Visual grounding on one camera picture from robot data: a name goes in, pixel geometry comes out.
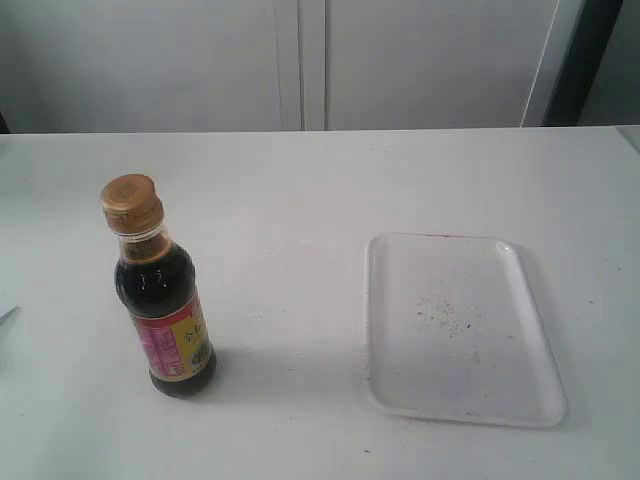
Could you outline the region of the dark soy sauce bottle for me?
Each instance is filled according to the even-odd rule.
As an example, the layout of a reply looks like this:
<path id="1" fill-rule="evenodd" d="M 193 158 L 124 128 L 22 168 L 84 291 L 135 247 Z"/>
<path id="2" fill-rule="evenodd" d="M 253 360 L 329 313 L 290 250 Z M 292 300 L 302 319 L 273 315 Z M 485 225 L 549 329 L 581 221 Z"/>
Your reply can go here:
<path id="1" fill-rule="evenodd" d="M 150 379 L 167 396 L 192 397 L 207 387 L 217 366 L 192 259 L 171 238 L 150 177 L 111 180 L 101 203 L 119 244 L 116 293 L 146 354 Z"/>

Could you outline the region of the white cabinet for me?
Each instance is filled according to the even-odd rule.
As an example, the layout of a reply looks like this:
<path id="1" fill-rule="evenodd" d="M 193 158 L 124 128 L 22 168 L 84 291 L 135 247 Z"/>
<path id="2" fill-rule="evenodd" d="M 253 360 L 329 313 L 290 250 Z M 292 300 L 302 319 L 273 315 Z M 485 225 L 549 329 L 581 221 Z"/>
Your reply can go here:
<path id="1" fill-rule="evenodd" d="M 579 1 L 5 1 L 17 133 L 539 126 Z"/>

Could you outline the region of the dark vertical post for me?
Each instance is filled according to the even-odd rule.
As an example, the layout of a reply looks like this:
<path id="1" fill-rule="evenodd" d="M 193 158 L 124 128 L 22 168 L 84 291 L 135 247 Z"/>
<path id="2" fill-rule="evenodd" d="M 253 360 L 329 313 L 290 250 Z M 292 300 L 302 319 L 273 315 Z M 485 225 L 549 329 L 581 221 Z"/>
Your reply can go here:
<path id="1" fill-rule="evenodd" d="M 582 2 L 543 118 L 544 127 L 578 124 L 623 5 L 623 0 Z"/>

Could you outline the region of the white rectangular plastic tray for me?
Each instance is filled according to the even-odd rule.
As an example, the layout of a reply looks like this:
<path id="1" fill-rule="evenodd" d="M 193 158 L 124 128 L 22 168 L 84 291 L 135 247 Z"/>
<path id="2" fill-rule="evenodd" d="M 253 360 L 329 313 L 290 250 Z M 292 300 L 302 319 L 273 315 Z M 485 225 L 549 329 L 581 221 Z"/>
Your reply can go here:
<path id="1" fill-rule="evenodd" d="M 567 400 L 523 264 L 488 237 L 385 233 L 366 251 L 366 384 L 405 418 L 549 428 Z"/>

